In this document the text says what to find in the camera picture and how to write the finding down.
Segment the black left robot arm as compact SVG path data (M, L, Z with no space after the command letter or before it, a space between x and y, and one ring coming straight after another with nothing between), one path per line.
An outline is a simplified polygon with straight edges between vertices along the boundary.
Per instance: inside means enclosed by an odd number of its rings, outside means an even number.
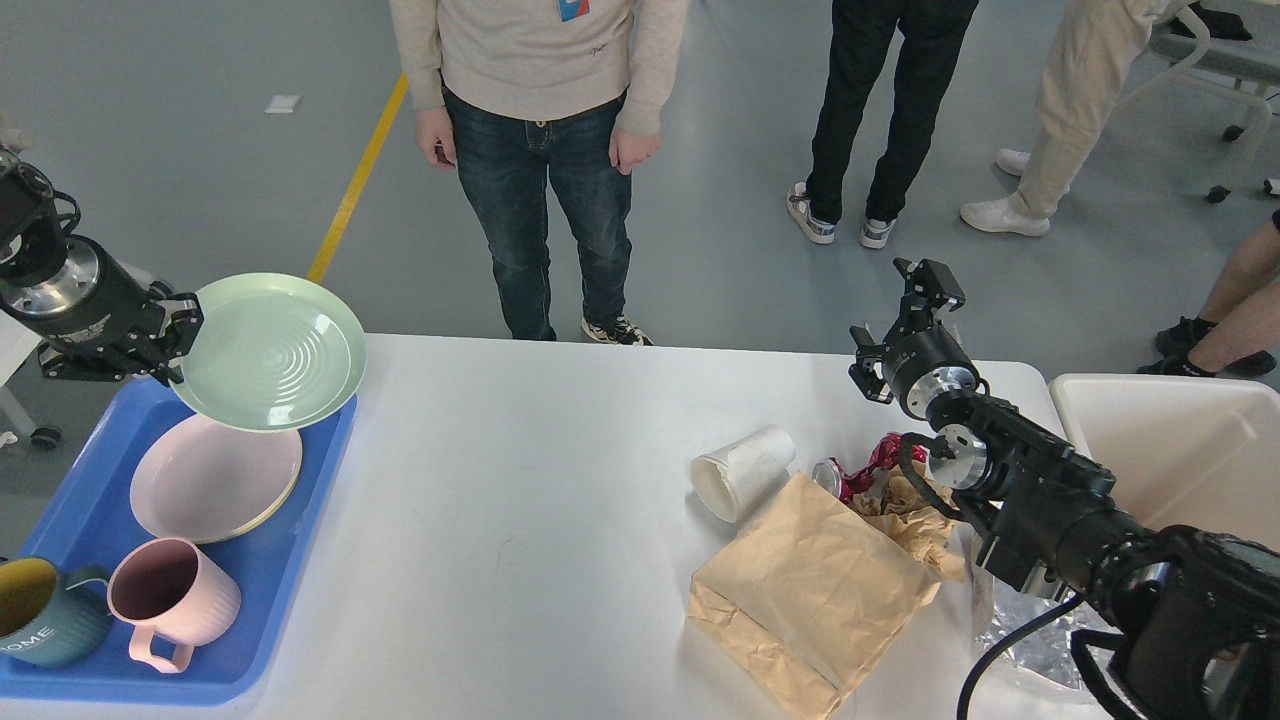
M3 150L3 311L38 336L47 378L182 384L180 359L204 324L198 299L119 263L74 232L79 219L70 195Z

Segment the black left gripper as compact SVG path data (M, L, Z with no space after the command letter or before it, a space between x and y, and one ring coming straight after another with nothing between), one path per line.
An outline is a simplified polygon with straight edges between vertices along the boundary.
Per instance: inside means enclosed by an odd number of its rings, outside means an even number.
M147 291L92 240L63 240L47 261L20 272L3 264L3 310L35 332L38 366L55 380L119 382L150 377L183 384L179 368L204 325L195 292L165 281Z

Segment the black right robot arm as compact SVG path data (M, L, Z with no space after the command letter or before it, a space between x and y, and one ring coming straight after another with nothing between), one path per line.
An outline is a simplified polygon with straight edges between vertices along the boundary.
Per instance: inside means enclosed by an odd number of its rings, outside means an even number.
M849 374L867 398L931 427L902 436L897 464L932 507L975 530L978 564L1057 601L980 657L957 717L1005 650L1083 603L1111 632L1074 632L1070 655L1111 717L1277 717L1276 552L1193 527L1142 527L1110 498L1110 470L989 392L941 319L965 301L950 268L893 266L905 283L899 318L882 341L851 328Z

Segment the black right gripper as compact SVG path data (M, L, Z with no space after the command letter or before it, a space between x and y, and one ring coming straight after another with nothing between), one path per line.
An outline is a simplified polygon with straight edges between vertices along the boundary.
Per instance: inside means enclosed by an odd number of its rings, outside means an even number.
M915 420L928 418L928 407L942 393L977 389L980 374L950 332L938 325L942 311L964 306L966 295L945 263L896 258L893 266L905 286L893 338L876 342L865 325L851 325L855 360L849 375L873 402L899 406ZM883 360L884 378L876 370Z

